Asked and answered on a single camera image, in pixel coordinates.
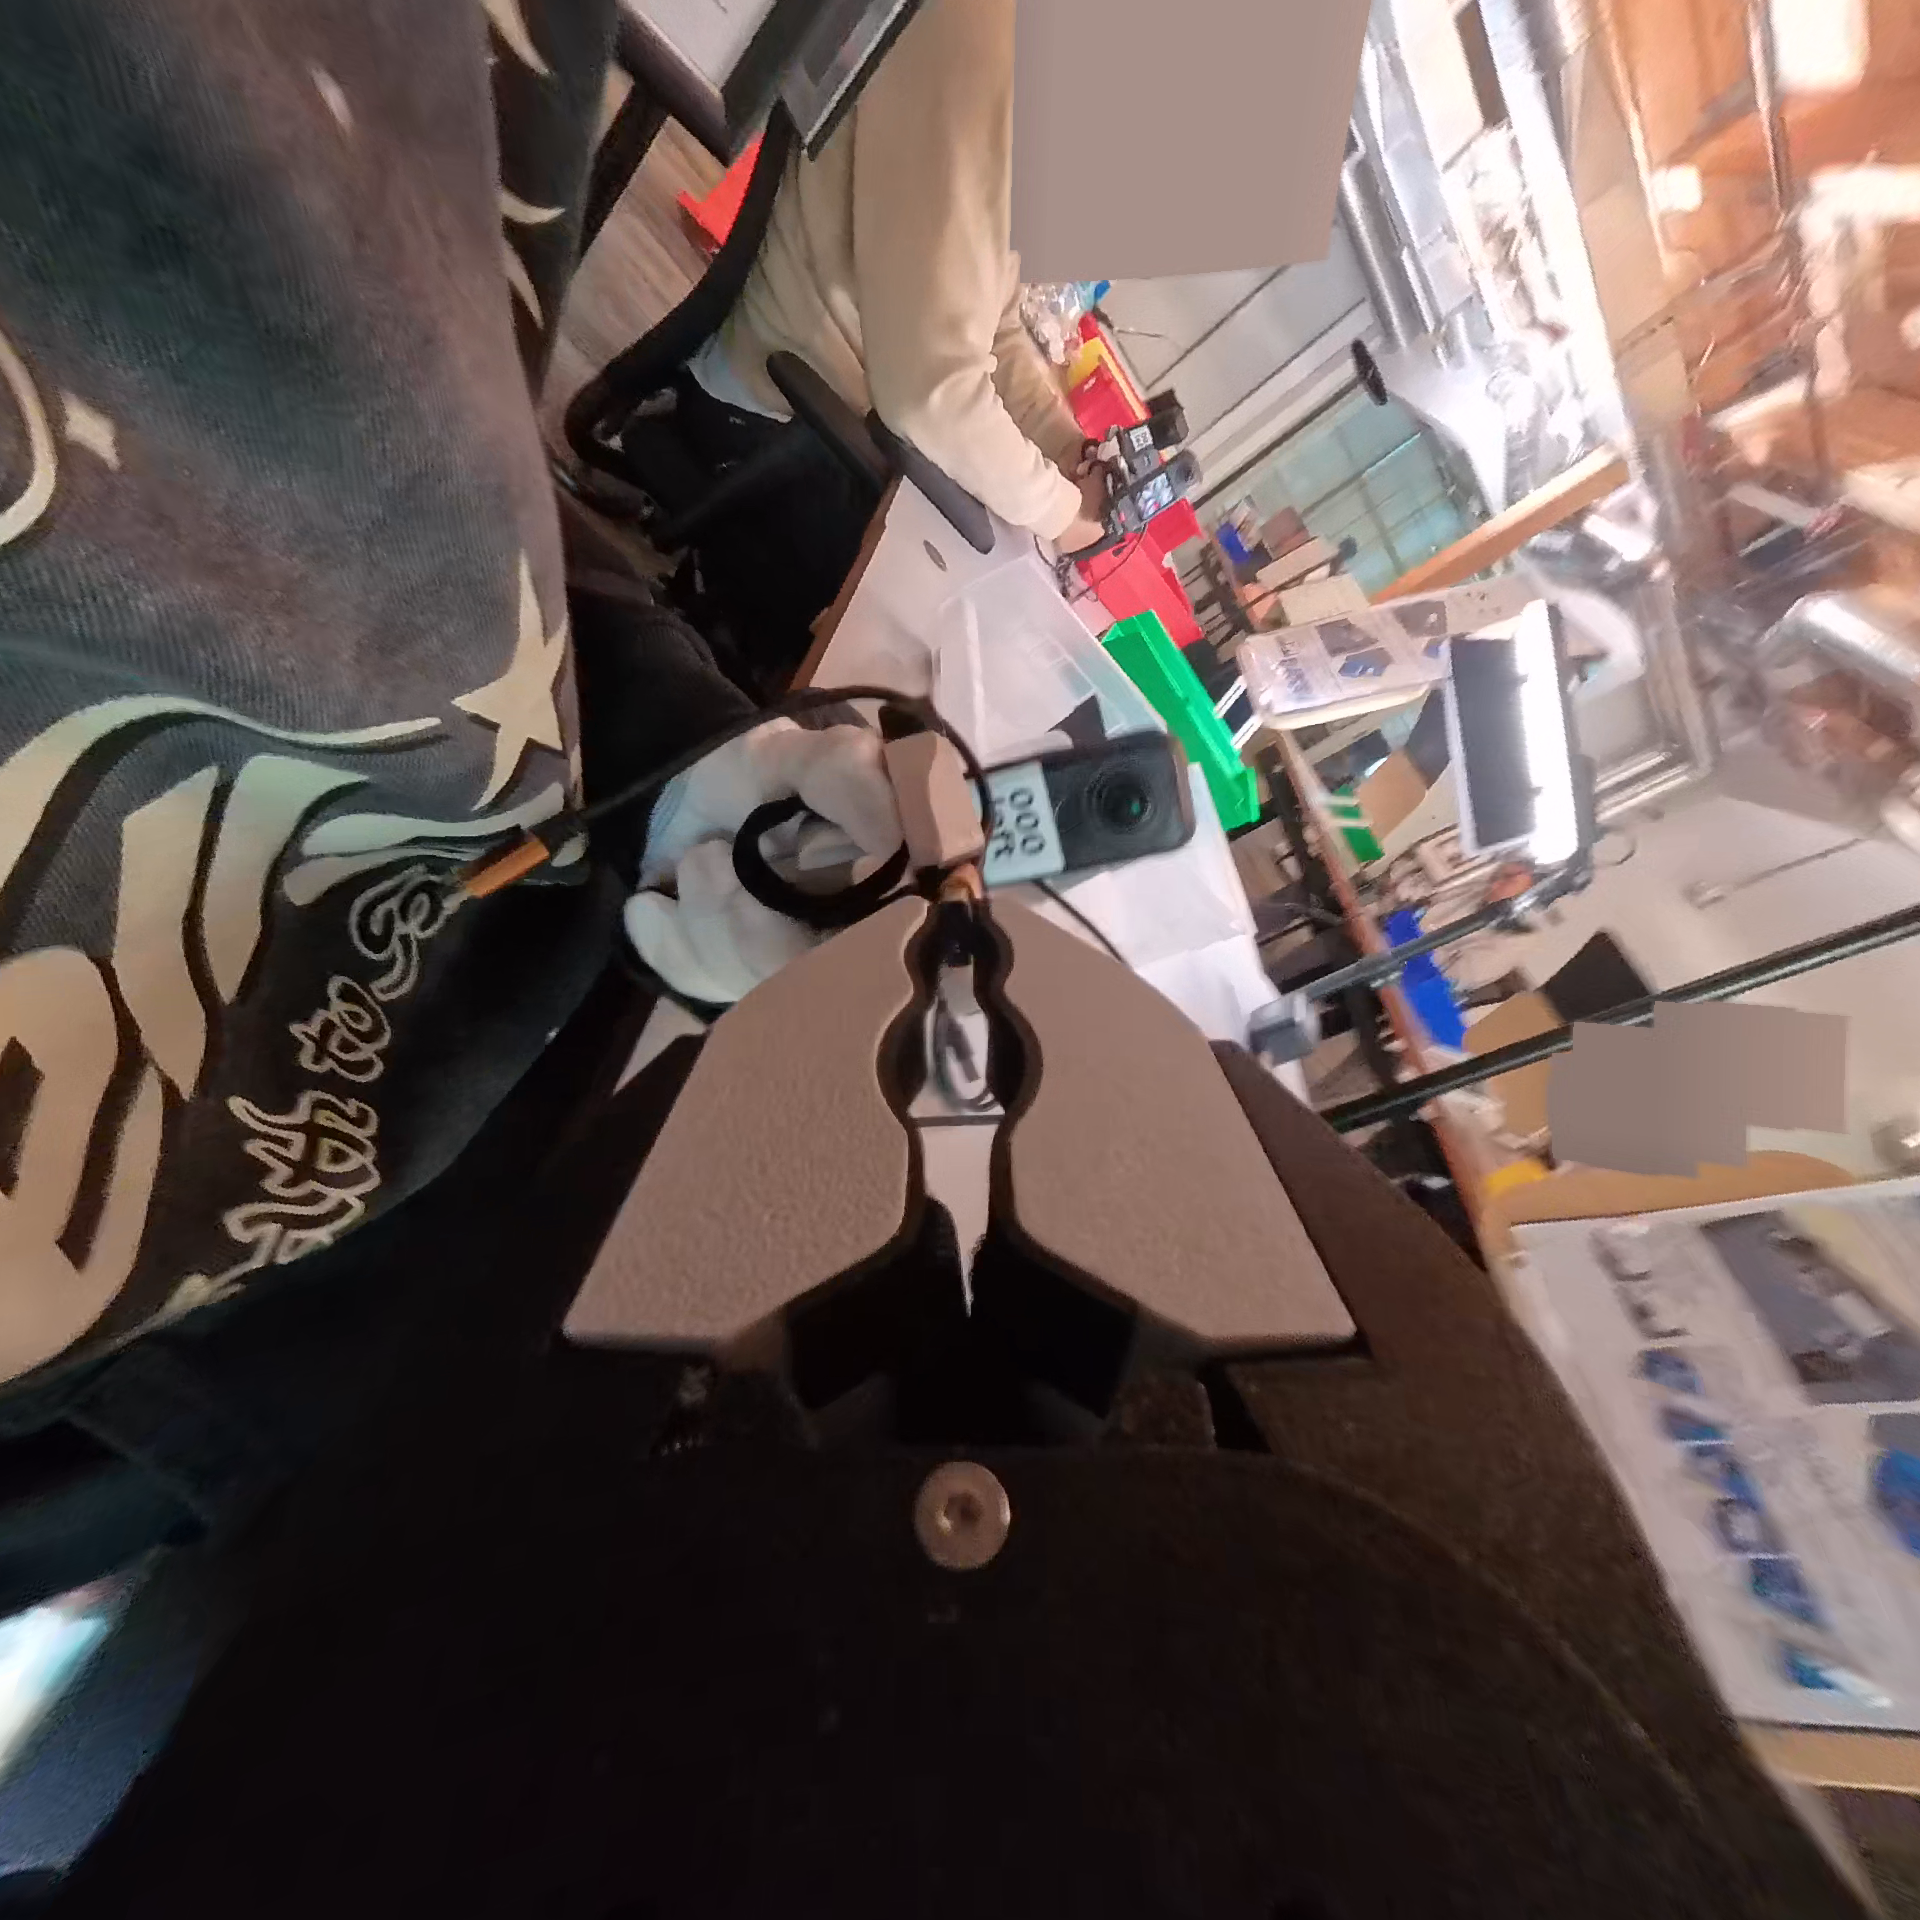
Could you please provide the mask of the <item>person's dark printed sweatshirt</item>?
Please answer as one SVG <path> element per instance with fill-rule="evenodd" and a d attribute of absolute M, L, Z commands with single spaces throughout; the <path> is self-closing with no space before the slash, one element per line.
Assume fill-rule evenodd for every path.
<path fill-rule="evenodd" d="M 197 1357 L 604 970 L 534 429 L 614 7 L 0 12 L 4 1617 L 242 1525 Z"/>

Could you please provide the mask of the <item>person's left hand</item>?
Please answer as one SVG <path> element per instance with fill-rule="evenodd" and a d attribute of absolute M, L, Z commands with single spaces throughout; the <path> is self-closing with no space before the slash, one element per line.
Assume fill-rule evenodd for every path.
<path fill-rule="evenodd" d="M 626 903 L 637 965 L 689 1007 L 729 1007 L 817 950 L 817 931 L 743 899 L 729 870 L 739 825 L 782 797 L 817 816 L 805 839 L 829 839 L 829 857 L 857 865 L 857 874 L 897 857 L 897 797 L 879 730 L 805 730 L 774 714 L 706 755 L 659 789 L 637 848 L 637 888 Z"/>

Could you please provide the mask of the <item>black office chair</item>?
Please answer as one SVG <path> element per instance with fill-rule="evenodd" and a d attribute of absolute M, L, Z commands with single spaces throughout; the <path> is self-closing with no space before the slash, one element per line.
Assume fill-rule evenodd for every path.
<path fill-rule="evenodd" d="M 861 575 L 861 536 L 913 487 L 967 554 L 993 561 L 1000 521 L 897 429 L 857 416 L 805 352 L 774 345 L 782 418 L 723 429 L 693 352 L 743 300 L 774 186 L 794 158 L 792 110 L 766 110 L 729 242 L 693 293 L 568 396 L 568 487 L 631 517 L 664 561 L 664 605 L 716 644 L 739 691 L 792 691 L 814 625 Z"/>

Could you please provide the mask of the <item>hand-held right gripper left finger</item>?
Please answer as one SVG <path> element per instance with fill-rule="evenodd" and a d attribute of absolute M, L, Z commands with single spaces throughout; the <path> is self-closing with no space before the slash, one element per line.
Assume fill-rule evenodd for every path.
<path fill-rule="evenodd" d="M 706 1046 L 568 1306 L 569 1348 L 723 1357 L 906 1239 L 930 899 L 782 965 Z"/>

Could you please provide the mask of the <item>white light panel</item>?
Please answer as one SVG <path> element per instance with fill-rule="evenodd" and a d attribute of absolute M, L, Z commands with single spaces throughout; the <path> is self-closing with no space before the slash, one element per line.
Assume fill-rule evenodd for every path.
<path fill-rule="evenodd" d="M 1562 615 L 1528 605 L 1449 641 L 1449 777 L 1465 857 L 1575 870 L 1596 857 L 1596 758 L 1575 725 Z"/>

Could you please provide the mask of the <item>red plastic bin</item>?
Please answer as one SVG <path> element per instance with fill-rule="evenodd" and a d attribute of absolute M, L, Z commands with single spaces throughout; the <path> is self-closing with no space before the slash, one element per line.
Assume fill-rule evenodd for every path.
<path fill-rule="evenodd" d="M 1164 517 L 1155 517 L 1141 536 L 1121 536 L 1099 561 L 1081 561 L 1081 584 L 1090 584 L 1090 625 L 1093 641 L 1121 615 L 1158 615 L 1177 644 L 1205 644 L 1193 605 L 1184 584 L 1177 554 L 1193 547 L 1205 521 L 1189 502 L 1177 502 Z"/>

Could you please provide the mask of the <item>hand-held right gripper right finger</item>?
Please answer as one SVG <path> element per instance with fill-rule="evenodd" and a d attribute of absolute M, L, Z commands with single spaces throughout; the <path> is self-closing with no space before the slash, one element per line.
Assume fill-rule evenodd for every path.
<path fill-rule="evenodd" d="M 1205 1357 L 1348 1348 L 1357 1310 L 1209 1035 L 1043 913 L 993 903 L 993 931 L 1004 965 L 986 1000 L 1024 1046 L 1004 1221 Z"/>

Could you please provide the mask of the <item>black disc floor lamp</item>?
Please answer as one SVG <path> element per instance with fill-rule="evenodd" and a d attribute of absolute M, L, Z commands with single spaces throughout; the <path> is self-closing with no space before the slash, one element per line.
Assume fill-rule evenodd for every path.
<path fill-rule="evenodd" d="M 1406 445 L 1406 418 L 1399 418 L 1399 396 L 1386 392 L 1379 345 L 1357 344 L 1348 366 L 1357 366 L 1348 459 L 1357 459 L 1357 475 L 1367 475 Z"/>
<path fill-rule="evenodd" d="M 1653 1023 L 1656 1007 L 1719 1007 L 1719 1000 L 1747 1000 L 1747 990 L 1767 990 L 1767 989 L 1790 989 L 1790 979 L 1811 979 L 1826 965 L 1853 965 L 1853 960 L 1879 960 L 1879 950 L 1898 950 L 1920 932 L 1920 903 L 1898 903 L 1881 923 L 1859 923 L 1859 931 L 1839 931 L 1839 932 L 1819 932 L 1819 944 L 1796 944 L 1796 950 L 1767 950 L 1752 965 L 1731 965 L 1731 970 L 1708 970 L 1708 979 L 1689 979 L 1674 990 L 1636 990 L 1620 1007 L 1607 1007 L 1602 1023 Z M 1499 1072 L 1519 1072 L 1519 1067 L 1552 1067 L 1558 1051 L 1575 1051 L 1575 1023 L 1545 1028 L 1545 1035 L 1519 1035 L 1519 1046 L 1499 1046 L 1499 1051 L 1481 1051 L 1465 1067 L 1444 1067 L 1444 1072 L 1420 1072 L 1420 1077 L 1399 1077 L 1386 1092 L 1362 1092 L 1362 1098 L 1330 1098 L 1321 1109 L 1321 1121 L 1330 1121 L 1342 1140 L 1348 1129 L 1379 1129 L 1379 1121 L 1399 1121 L 1399 1117 L 1420 1117 L 1429 1098 L 1444 1092 L 1465 1092 L 1465 1086 L 1484 1086 Z"/>

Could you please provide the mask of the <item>person's left forearm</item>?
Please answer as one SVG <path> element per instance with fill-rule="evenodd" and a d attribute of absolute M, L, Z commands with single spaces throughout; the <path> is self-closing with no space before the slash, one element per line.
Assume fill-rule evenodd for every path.
<path fill-rule="evenodd" d="M 664 780 L 675 758 L 758 714 L 758 704 L 708 659 L 706 627 L 614 575 L 568 577 L 569 694 L 582 694 L 582 804 L 631 780 Z"/>

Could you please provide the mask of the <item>green plastic bin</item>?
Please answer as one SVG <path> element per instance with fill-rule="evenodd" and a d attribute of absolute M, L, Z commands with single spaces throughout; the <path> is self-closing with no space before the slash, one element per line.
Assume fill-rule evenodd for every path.
<path fill-rule="evenodd" d="M 1164 625 L 1155 607 L 1147 615 L 1116 615 L 1099 627 L 1099 649 L 1130 671 L 1130 691 L 1184 742 L 1184 755 L 1209 780 L 1214 825 L 1228 836 L 1264 825 L 1264 777 L 1238 758 L 1214 694 L 1205 691 L 1205 671 L 1189 670 L 1189 649 L 1164 641 Z"/>

